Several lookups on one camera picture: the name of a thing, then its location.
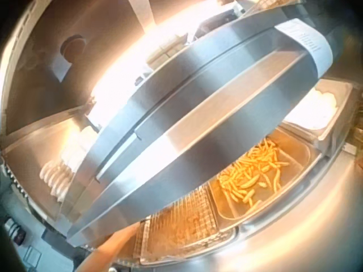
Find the white container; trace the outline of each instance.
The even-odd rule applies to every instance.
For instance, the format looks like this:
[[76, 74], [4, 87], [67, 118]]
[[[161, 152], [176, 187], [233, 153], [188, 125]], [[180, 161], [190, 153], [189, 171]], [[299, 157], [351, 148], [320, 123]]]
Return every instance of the white container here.
[[347, 82], [321, 79], [315, 85], [321, 93], [330, 92], [336, 99], [337, 111], [328, 125], [322, 129], [310, 130], [299, 125], [283, 121], [281, 126], [312, 143], [324, 155], [331, 155], [341, 137], [346, 137], [354, 115], [357, 92]]

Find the wire rack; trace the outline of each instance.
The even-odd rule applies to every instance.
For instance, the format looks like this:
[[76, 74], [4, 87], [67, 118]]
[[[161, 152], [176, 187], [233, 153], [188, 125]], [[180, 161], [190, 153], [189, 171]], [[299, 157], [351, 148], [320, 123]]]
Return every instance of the wire rack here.
[[220, 247], [235, 236], [234, 229], [218, 231], [204, 186], [147, 218], [138, 239], [141, 231], [141, 250], [136, 245], [134, 256], [142, 264], [184, 260]]
[[254, 6], [252, 6], [243, 16], [252, 15], [254, 13], [273, 9], [274, 7], [278, 6], [285, 6], [292, 3], [299, 3], [300, 1], [297, 0], [260, 0]]

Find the printed label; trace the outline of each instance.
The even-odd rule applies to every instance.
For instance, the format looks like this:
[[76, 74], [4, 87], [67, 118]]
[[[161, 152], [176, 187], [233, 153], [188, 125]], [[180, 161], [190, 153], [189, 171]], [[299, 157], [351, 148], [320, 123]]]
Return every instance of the printed label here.
[[316, 29], [299, 19], [292, 19], [275, 26], [283, 34], [301, 44], [313, 57], [318, 77], [329, 69], [333, 63], [333, 53], [325, 37]]

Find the stainless steel hood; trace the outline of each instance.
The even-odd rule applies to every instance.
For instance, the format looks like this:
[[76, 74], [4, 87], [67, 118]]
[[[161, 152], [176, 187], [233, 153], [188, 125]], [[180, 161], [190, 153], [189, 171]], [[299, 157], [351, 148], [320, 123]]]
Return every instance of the stainless steel hood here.
[[315, 7], [276, 8], [212, 32], [137, 90], [75, 175], [62, 207], [75, 221], [67, 234], [72, 244], [168, 206], [283, 120], [318, 81], [308, 51], [274, 28], [293, 18], [321, 32], [339, 55], [341, 29], [333, 20]]

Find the warming tray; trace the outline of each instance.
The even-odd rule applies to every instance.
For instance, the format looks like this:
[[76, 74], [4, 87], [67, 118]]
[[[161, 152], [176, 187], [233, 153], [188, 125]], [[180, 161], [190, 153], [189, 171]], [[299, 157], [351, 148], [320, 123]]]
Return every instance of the warming tray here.
[[[216, 177], [210, 180], [210, 195], [212, 202], [214, 202], [212, 206], [216, 209], [216, 217], [220, 218], [218, 226], [221, 231], [255, 217], [255, 215], [271, 205], [281, 195], [295, 187], [320, 158], [319, 151], [281, 128], [276, 129], [268, 138], [277, 144], [281, 150], [278, 160], [290, 163], [289, 166], [283, 167], [281, 170], [280, 184], [282, 189], [277, 193], [273, 193], [272, 190], [259, 188], [255, 184], [254, 189], [256, 193], [254, 199], [260, 199], [263, 202], [253, 212], [246, 214], [248, 205], [233, 201], [229, 194], [222, 190]], [[273, 180], [273, 172], [269, 171], [266, 175], [269, 176], [270, 180]]]
[[328, 125], [323, 129], [310, 130], [283, 121], [281, 126], [312, 143], [323, 154], [331, 155], [336, 149], [336, 141], [339, 135], [350, 128], [349, 120], [351, 120], [354, 113], [356, 92], [353, 91], [353, 85], [350, 83], [328, 79], [319, 80], [315, 89], [322, 93], [330, 92], [335, 96], [337, 111]]

